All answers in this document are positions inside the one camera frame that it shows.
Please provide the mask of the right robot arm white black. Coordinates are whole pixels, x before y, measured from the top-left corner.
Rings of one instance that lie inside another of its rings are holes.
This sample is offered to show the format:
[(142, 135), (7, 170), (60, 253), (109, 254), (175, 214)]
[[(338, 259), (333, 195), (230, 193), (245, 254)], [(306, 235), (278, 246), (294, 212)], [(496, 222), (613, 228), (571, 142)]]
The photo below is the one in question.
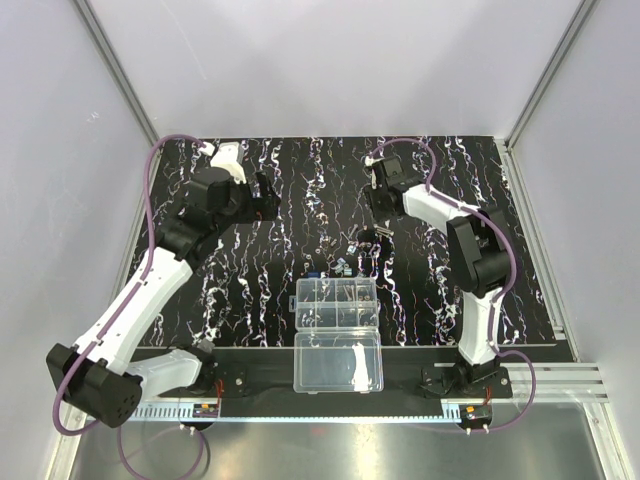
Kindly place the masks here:
[(374, 219), (408, 216), (446, 235), (449, 268), (463, 292), (459, 359), (449, 384), (468, 388), (497, 373), (499, 313), (517, 270), (508, 225), (499, 209), (456, 200), (411, 177), (397, 158), (365, 160), (371, 183), (364, 188)]

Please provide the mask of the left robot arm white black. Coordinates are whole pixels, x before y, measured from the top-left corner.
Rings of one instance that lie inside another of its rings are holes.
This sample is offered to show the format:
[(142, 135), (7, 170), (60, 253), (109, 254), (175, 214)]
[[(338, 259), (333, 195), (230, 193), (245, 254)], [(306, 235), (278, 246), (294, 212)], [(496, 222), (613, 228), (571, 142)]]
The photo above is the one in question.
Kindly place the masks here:
[(52, 416), (61, 434), (74, 433), (61, 423), (63, 403), (117, 428), (143, 401), (179, 388), (203, 395), (214, 387), (215, 358), (207, 347), (175, 347), (144, 361), (133, 355), (164, 306), (229, 228), (276, 219), (280, 198), (272, 181), (263, 171), (255, 177), (257, 193), (227, 167), (197, 172), (150, 232), (139, 269), (105, 313), (72, 346), (52, 347), (46, 365), (56, 388)]

